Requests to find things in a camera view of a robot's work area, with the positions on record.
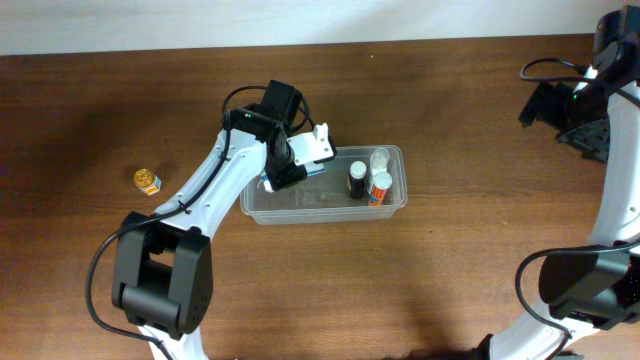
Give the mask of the orange tube white cap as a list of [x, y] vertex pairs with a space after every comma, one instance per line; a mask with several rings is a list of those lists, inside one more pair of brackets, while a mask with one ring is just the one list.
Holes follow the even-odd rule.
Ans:
[[371, 179], [368, 205], [381, 206], [392, 184], [393, 178], [388, 172], [381, 171], [376, 173]]

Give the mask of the dark bottle white cap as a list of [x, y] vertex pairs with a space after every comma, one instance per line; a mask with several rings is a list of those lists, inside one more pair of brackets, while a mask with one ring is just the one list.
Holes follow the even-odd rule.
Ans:
[[351, 199], [360, 199], [366, 190], [365, 176], [366, 164], [362, 161], [354, 161], [349, 167], [348, 194]]

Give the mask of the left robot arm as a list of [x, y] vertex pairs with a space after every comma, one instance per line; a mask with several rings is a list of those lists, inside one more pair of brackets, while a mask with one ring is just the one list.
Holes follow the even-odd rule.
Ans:
[[268, 192], [291, 187], [335, 156], [327, 125], [296, 124], [311, 119], [299, 90], [276, 80], [262, 90], [257, 103], [222, 109], [214, 147], [174, 196], [150, 215], [130, 213], [106, 241], [117, 246], [112, 304], [156, 359], [205, 358], [211, 241], [242, 190], [256, 177]]

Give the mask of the white spray bottle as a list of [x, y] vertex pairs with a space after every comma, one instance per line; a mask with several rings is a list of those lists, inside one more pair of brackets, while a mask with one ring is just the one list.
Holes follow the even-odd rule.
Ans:
[[380, 172], [386, 172], [390, 160], [390, 152], [386, 148], [377, 148], [371, 155], [369, 170], [366, 178], [367, 193], [370, 194], [375, 176]]

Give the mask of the white Panadol medicine box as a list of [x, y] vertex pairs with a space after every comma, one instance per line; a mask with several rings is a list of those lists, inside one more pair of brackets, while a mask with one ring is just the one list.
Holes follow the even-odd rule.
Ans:
[[261, 174], [264, 190], [269, 193], [278, 192], [304, 181], [306, 178], [325, 172], [323, 164], [307, 163], [304, 165], [289, 164], [283, 169], [265, 170]]

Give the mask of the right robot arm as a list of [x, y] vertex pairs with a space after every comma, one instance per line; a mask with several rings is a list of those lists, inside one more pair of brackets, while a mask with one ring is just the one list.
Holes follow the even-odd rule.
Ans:
[[581, 247], [535, 252], [514, 285], [523, 314], [487, 335], [474, 359], [560, 359], [576, 341], [639, 320], [639, 9], [600, 18], [576, 76], [536, 77], [519, 120], [606, 166], [597, 219]]

